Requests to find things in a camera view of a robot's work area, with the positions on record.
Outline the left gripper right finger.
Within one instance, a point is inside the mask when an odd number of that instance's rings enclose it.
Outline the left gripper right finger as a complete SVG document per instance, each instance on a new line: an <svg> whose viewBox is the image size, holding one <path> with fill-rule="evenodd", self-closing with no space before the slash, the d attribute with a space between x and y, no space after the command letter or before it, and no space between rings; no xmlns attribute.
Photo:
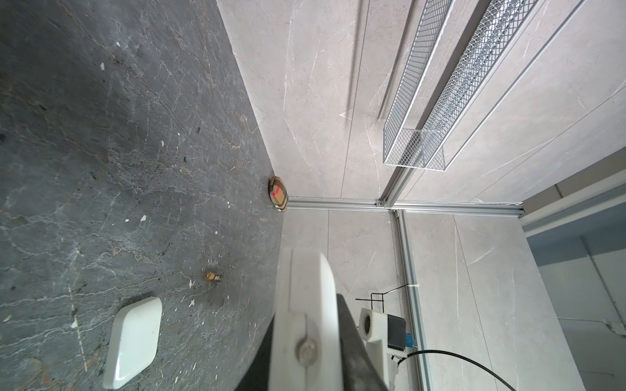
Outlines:
<svg viewBox="0 0 626 391"><path fill-rule="evenodd" d="M345 298L336 295L342 364L342 390L387 390L369 358Z"/></svg>

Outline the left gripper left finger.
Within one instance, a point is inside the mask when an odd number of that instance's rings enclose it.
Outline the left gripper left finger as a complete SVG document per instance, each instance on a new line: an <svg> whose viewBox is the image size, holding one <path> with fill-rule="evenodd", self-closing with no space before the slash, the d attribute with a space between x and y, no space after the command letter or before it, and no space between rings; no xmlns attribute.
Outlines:
<svg viewBox="0 0 626 391"><path fill-rule="evenodd" d="M274 319L270 322L249 369L235 391L268 391Z"/></svg>

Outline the white remote control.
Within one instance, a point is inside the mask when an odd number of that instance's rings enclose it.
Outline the white remote control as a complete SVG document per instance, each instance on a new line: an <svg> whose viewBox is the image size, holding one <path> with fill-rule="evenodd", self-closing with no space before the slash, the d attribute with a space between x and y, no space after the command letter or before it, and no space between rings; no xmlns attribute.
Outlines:
<svg viewBox="0 0 626 391"><path fill-rule="evenodd" d="M270 390L342 390L334 275L324 254L282 249L276 282Z"/></svg>

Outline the gold black AAA battery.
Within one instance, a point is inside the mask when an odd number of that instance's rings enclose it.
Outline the gold black AAA battery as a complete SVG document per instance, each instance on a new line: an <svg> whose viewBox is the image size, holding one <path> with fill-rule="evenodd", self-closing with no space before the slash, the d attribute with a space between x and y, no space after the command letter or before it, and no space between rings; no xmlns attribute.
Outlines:
<svg viewBox="0 0 626 391"><path fill-rule="evenodd" d="M203 273L203 279L208 282L220 282L223 280L223 277L210 270L205 270Z"/></svg>

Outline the white battery cover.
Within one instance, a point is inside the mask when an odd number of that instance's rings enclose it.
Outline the white battery cover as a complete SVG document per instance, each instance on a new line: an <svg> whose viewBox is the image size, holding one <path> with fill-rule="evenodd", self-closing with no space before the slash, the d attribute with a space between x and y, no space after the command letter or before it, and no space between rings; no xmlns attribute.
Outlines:
<svg viewBox="0 0 626 391"><path fill-rule="evenodd" d="M148 297L116 314L104 367L103 387L120 389L146 369L156 357L162 302Z"/></svg>

